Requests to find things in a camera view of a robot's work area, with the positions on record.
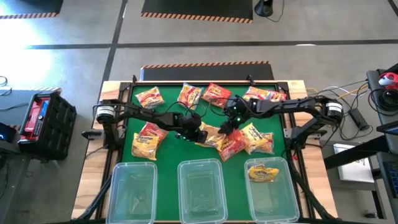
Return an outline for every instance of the snack bag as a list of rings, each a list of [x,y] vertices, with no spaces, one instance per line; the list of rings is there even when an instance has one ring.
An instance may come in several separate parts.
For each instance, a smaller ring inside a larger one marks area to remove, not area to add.
[[[278,91],[261,90],[259,88],[250,86],[247,92],[243,95],[243,99],[249,101],[251,98],[278,102],[280,100],[286,100],[286,94],[280,93]]]
[[[249,86],[249,89],[246,91],[246,93],[243,95],[242,98],[246,101],[249,101],[251,98],[258,100],[268,100],[270,96],[271,96],[270,91]]]
[[[271,100],[272,102],[278,102],[281,100],[286,100],[286,94],[285,93],[280,93],[278,91],[270,91],[271,95],[268,98],[268,100]]]
[[[240,132],[246,140],[246,147],[244,150],[248,154],[267,143],[267,139],[265,139],[264,136],[253,126],[253,123],[244,127]]]
[[[259,148],[255,149],[254,152],[274,154],[274,133],[261,133],[261,135],[267,141]]]
[[[246,142],[239,130],[234,130],[232,134],[224,139],[221,152],[218,152],[221,159],[225,162],[236,153],[242,151],[246,147]]]
[[[133,156],[156,160],[156,149],[159,141],[158,136],[141,136],[134,133],[131,154]]]
[[[221,151],[221,147],[223,146],[223,141],[226,135],[218,133],[220,128],[207,125],[204,122],[201,123],[199,128],[200,131],[207,131],[208,134],[205,143],[201,144],[196,142],[195,144],[203,147],[215,147],[218,151]]]
[[[146,122],[144,127],[141,129],[139,132],[139,135],[141,136],[158,136],[159,140],[157,143],[157,147],[159,148],[161,142],[163,141],[164,138],[166,138],[166,135],[168,134],[168,131],[165,131],[158,127],[158,125],[151,123],[151,122]]]
[[[194,110],[197,107],[195,104],[199,102],[202,90],[203,88],[197,88],[189,85],[188,83],[184,83],[177,101],[184,103],[185,106]]]
[[[264,164],[252,166],[248,170],[249,179],[253,182],[273,182],[278,173],[279,169],[266,168]]]
[[[232,92],[218,86],[214,83],[210,83],[210,85],[205,90],[203,94],[203,99],[210,102],[212,105],[223,108],[226,102],[228,101],[225,98],[229,98],[232,95]]]
[[[159,88],[156,86],[150,90],[143,91],[136,95],[137,100],[143,108],[152,109],[164,103],[162,95],[160,95]]]

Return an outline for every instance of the green table surface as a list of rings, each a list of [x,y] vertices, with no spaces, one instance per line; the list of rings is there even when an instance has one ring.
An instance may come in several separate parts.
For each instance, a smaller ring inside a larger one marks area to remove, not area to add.
[[[196,85],[206,89],[206,85]],[[234,95],[243,96],[248,89],[247,85],[222,85],[233,92]],[[257,88],[264,90],[275,90],[271,85],[256,85]],[[139,102],[135,97],[136,94],[146,91],[153,86],[136,86],[134,87],[131,101],[137,105]],[[182,89],[182,85],[165,85],[159,86],[160,94],[165,103],[156,107],[159,112],[165,111],[172,103],[176,102],[177,97]],[[201,99],[199,103],[208,106],[208,102]],[[221,113],[221,108],[213,106],[215,111]],[[174,105],[169,110],[170,112],[185,113],[186,109],[180,105]],[[203,114],[204,109],[197,106],[195,110],[198,114]],[[206,124],[219,127],[220,124],[226,121],[226,117],[218,116],[207,111],[202,118]],[[284,134],[282,130],[281,118],[275,115],[267,119],[250,119],[246,124],[253,123],[253,125],[263,133],[274,133],[274,155],[263,153],[247,154],[246,151],[241,151],[226,162],[222,162],[215,148],[201,147],[195,145],[193,142],[186,142],[175,138],[175,132],[169,132],[167,137],[156,152],[157,160],[154,163],[158,168],[158,191],[157,191],[157,214],[156,220],[179,220],[178,210],[178,183],[177,183],[177,167],[182,161],[209,159],[215,158],[220,160],[223,165],[223,176],[225,194],[228,208],[228,220],[252,220],[249,213],[249,204],[246,194],[246,186],[244,181],[244,163],[248,159],[260,157],[274,157],[280,156],[285,149]],[[145,162],[149,159],[134,157],[131,154],[132,140],[134,133],[139,131],[145,125],[145,121],[137,119],[130,119],[126,131],[126,142],[123,151],[122,162]]]

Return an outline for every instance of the plastic bin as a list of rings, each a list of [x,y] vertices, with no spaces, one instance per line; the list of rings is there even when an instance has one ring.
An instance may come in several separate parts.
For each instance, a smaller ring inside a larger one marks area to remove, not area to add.
[[[107,224],[153,223],[157,167],[153,162],[125,162],[113,169]]]
[[[223,223],[228,217],[223,170],[217,159],[178,165],[181,223]]]
[[[249,180],[249,168],[258,164],[279,169],[273,182]],[[249,159],[244,164],[244,172],[250,214],[256,223],[295,222],[299,219],[299,206],[285,159],[281,157]]]

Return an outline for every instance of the wooden table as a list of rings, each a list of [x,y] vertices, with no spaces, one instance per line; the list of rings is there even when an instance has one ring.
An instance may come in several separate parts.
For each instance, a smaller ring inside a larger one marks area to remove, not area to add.
[[[153,81],[139,81],[141,83],[152,83]],[[289,91],[291,99],[303,98],[307,96],[305,90],[304,81],[302,80],[284,80],[284,81],[258,81],[259,83],[267,82],[287,82],[289,84]],[[109,81],[104,82],[101,90],[100,99],[117,99],[119,96],[119,86],[121,82]],[[123,96],[123,101],[127,100],[127,96]],[[312,116],[307,113],[295,113],[294,114],[297,126],[304,125],[309,121]],[[285,116],[287,124],[289,123],[289,117]],[[102,125],[99,125],[96,121],[94,122],[93,128],[102,129]],[[308,143],[319,144],[318,141],[308,140]],[[90,153],[95,149],[103,145],[102,139],[92,140],[88,145],[86,153]],[[331,192],[328,176],[326,173],[325,165],[323,163],[322,152],[318,147],[307,146],[303,151],[303,158],[305,163],[305,170],[307,172],[308,183],[311,191],[314,193],[319,202],[326,208],[328,213],[337,217],[337,211],[335,207],[335,202],[333,200],[333,195]],[[76,195],[75,205],[73,207],[72,218],[79,217],[87,208],[87,206],[93,201],[95,196],[100,190],[101,180],[104,171],[104,165],[106,160],[106,150],[100,150],[92,154],[89,158],[85,160],[83,170],[81,173],[81,179],[78,187],[78,192]],[[116,158],[117,152],[114,152],[113,158]],[[307,218],[308,211],[306,209],[307,205],[305,202],[305,196],[300,193],[300,201],[302,204],[303,214],[302,216]],[[103,216],[106,215],[108,211],[108,198],[105,198],[105,204],[103,208]]]

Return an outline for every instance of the gray floor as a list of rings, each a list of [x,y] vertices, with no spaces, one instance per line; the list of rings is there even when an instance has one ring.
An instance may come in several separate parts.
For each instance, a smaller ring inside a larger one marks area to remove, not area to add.
[[[387,0],[286,0],[279,23],[255,16],[253,24],[141,18],[143,2],[128,2],[119,43],[398,39],[398,17]],[[48,223],[70,218],[87,146],[80,133],[91,126],[91,107],[98,99],[109,54],[109,49],[21,47],[110,44],[121,3],[122,0],[64,0],[58,18],[0,20],[0,33],[7,34],[0,35],[0,75],[7,76],[11,86],[60,86],[63,97],[77,107],[79,114],[69,157],[60,163],[60,169],[53,164],[31,163],[33,176],[25,178],[21,185],[10,223]],[[274,16],[279,15],[280,4],[275,1]],[[117,49],[109,79],[131,80],[143,65],[240,60],[269,60],[275,79],[305,80],[307,87],[320,90],[364,80],[367,70],[395,64],[398,44]],[[379,125],[366,97],[360,98],[359,109],[369,124]],[[347,135],[354,133],[351,121],[345,131]],[[373,132],[355,141],[378,135]],[[340,140],[338,135],[332,139]],[[365,212],[374,211],[370,192],[332,190],[340,218],[391,223],[391,211],[388,220],[362,217]]]

